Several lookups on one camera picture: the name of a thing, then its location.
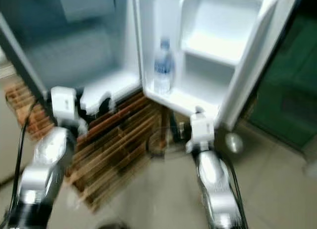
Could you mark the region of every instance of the gray floor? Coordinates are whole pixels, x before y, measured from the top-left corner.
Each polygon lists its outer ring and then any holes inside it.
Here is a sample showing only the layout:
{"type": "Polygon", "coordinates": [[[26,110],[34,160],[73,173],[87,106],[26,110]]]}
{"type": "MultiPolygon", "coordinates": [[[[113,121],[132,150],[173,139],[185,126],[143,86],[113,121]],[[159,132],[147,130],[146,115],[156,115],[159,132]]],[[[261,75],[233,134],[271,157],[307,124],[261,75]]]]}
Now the gray floor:
{"type": "MultiPolygon", "coordinates": [[[[245,152],[234,158],[250,229],[317,228],[317,181],[302,173],[304,160],[287,147],[240,126],[245,152]]],[[[0,214],[11,186],[0,191],[0,214]]],[[[133,229],[207,229],[189,156],[154,161],[95,215],[64,186],[49,228],[94,229],[125,221],[133,229]]]]}

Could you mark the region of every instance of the water bottle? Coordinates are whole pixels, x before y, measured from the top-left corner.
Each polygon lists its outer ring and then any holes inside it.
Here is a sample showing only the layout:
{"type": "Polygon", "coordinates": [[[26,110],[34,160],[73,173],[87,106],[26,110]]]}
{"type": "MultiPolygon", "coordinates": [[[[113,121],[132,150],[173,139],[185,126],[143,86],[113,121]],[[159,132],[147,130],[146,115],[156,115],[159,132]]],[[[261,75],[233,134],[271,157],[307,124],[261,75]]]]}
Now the water bottle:
{"type": "Polygon", "coordinates": [[[155,54],[154,60],[154,91],[159,94],[169,93],[175,63],[169,49],[169,39],[162,38],[160,50],[155,54]]]}

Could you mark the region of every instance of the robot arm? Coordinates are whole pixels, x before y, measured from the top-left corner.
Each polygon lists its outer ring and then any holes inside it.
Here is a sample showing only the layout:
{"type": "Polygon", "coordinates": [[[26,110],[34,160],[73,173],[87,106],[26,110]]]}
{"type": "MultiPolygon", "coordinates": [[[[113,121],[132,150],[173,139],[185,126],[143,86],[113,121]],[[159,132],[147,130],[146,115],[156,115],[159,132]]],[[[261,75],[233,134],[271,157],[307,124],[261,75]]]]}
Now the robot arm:
{"type": "Polygon", "coordinates": [[[78,116],[75,106],[76,91],[56,87],[51,95],[59,127],[54,127],[36,145],[33,161],[22,174],[8,228],[46,228],[64,172],[71,163],[77,135],[87,132],[87,124],[78,116]]]}
{"type": "Polygon", "coordinates": [[[241,228],[244,220],[230,186],[227,166],[214,150],[213,118],[196,113],[190,118],[192,137],[186,144],[196,164],[208,223],[213,229],[241,228]]]}

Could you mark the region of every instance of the refrigerator door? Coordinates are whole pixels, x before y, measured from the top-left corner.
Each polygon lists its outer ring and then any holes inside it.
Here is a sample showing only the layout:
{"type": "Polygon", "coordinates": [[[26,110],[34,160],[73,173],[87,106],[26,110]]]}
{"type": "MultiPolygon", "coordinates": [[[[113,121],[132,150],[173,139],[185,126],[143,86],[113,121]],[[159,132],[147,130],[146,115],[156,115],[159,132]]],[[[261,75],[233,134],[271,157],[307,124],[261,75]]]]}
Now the refrigerator door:
{"type": "Polygon", "coordinates": [[[0,0],[0,46],[37,98],[84,88],[95,114],[141,87],[134,0],[0,0]]]}
{"type": "Polygon", "coordinates": [[[231,130],[295,0],[135,0],[146,96],[190,116],[203,109],[231,130]],[[175,71],[168,93],[154,62],[168,38],[175,71]]]}

